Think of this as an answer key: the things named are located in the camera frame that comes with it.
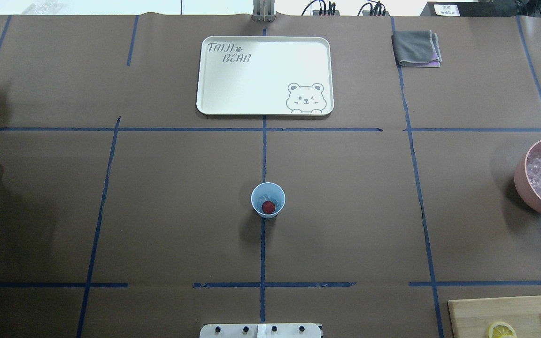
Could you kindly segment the red strawberry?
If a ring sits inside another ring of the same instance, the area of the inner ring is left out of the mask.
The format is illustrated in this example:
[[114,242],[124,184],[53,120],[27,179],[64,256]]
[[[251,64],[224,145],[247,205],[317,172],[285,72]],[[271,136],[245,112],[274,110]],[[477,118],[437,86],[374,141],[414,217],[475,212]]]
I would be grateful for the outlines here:
[[274,214],[275,213],[275,210],[276,210],[276,205],[275,203],[273,203],[272,201],[270,200],[267,200],[265,202],[262,203],[262,212],[266,215],[271,215],[271,214]]

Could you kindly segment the black power strip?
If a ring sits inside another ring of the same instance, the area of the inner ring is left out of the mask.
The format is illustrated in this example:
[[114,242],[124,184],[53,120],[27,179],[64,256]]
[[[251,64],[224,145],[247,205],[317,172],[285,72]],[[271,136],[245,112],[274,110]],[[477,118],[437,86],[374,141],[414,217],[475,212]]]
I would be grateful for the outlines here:
[[518,6],[514,0],[428,1],[420,13],[420,16],[442,17],[512,17],[516,15],[519,15]]

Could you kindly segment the wooden cutting board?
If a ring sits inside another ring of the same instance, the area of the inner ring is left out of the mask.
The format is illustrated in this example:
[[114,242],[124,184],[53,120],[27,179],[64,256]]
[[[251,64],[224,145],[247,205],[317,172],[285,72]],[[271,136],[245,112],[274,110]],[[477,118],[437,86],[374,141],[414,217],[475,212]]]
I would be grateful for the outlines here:
[[541,296],[451,300],[448,309],[456,338],[487,338],[498,321],[511,325],[518,338],[541,338]]

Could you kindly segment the cream bear tray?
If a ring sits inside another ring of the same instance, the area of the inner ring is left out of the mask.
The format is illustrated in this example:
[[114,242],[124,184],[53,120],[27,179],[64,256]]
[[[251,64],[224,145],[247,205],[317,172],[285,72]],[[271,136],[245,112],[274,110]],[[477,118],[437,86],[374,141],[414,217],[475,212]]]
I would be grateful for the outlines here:
[[329,115],[331,48],[322,37],[210,36],[202,41],[196,105],[206,115]]

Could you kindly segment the light blue cup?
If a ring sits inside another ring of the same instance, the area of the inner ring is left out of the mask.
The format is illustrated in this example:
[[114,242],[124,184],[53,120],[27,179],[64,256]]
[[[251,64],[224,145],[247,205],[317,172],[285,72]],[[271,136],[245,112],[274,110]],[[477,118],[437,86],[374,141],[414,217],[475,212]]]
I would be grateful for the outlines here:
[[[276,205],[274,214],[266,215],[262,212],[262,203],[270,200]],[[273,182],[264,182],[253,189],[250,202],[255,212],[264,219],[271,219],[283,210],[286,204],[286,194],[278,184]]]

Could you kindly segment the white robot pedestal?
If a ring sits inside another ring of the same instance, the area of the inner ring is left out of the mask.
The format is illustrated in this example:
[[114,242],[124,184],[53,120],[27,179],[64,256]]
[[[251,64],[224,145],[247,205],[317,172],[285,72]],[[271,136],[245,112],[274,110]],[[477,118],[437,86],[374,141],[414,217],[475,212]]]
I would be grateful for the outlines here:
[[317,323],[226,323],[206,324],[200,338],[322,338]]

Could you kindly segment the lemon slices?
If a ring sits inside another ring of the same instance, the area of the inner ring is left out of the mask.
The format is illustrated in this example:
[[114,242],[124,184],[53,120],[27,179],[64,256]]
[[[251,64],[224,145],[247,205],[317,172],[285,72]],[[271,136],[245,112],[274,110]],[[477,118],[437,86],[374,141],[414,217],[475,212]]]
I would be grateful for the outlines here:
[[508,323],[498,321],[492,323],[487,330],[488,338],[517,338],[517,332]]

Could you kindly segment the grey folded cloth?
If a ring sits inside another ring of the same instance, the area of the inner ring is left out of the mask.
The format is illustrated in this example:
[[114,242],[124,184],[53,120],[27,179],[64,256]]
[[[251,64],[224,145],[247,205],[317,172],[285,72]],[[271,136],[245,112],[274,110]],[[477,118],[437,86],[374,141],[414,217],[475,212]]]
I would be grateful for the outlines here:
[[443,59],[438,34],[432,30],[396,30],[392,34],[392,43],[400,67],[441,67]]

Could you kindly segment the aluminium frame post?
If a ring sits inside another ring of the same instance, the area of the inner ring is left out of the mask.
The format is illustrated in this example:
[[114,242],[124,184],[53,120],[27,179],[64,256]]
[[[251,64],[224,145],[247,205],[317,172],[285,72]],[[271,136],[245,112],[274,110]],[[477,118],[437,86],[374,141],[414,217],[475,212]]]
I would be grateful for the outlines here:
[[253,0],[254,22],[273,22],[275,18],[275,0]]

